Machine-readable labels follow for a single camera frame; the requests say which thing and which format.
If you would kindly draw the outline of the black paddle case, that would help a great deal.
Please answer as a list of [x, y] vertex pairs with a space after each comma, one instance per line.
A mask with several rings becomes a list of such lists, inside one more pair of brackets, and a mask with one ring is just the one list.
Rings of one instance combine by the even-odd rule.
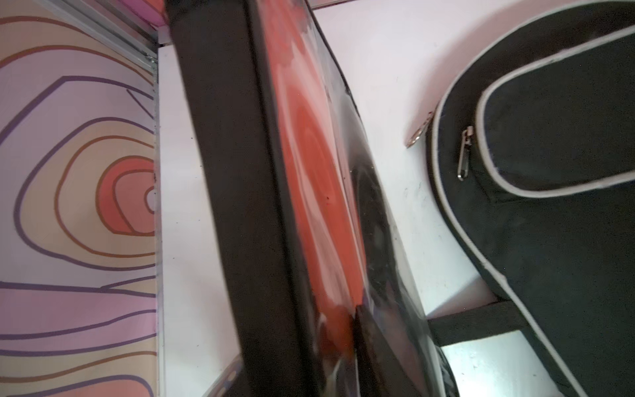
[[434, 319], [438, 343], [519, 331], [563, 395], [633, 395], [633, 2], [516, 26], [422, 132], [437, 206], [497, 298]]

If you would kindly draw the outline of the clear packaged red paddle set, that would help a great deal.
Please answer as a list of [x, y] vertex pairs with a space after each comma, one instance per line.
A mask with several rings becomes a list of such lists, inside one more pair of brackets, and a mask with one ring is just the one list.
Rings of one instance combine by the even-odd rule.
[[241, 349], [215, 396], [456, 396], [306, 1], [168, 1]]

